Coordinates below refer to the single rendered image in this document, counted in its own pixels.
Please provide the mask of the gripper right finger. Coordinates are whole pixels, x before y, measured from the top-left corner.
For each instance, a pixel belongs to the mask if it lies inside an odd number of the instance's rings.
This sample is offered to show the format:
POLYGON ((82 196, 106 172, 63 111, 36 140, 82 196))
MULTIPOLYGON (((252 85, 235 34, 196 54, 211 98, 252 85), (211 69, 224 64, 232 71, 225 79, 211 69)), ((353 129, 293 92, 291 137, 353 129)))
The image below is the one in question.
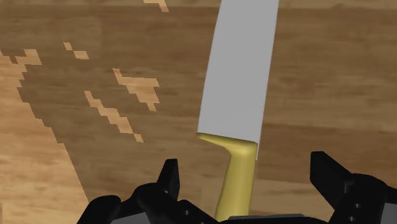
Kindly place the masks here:
POLYGON ((334 209, 329 224, 397 224, 397 188, 351 173, 323 151, 310 153, 310 182, 334 209))

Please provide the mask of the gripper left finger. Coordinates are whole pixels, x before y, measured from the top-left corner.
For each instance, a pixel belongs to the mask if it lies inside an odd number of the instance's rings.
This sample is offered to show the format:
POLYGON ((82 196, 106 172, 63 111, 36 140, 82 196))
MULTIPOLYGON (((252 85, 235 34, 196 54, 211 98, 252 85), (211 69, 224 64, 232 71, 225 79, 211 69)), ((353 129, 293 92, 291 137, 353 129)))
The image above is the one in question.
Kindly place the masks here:
POLYGON ((164 162, 156 182, 138 186, 127 199, 104 195, 89 202, 77 224, 111 224, 133 218, 128 224, 145 224, 138 214, 145 214, 148 224, 218 224, 187 200, 178 200, 178 160, 164 162))

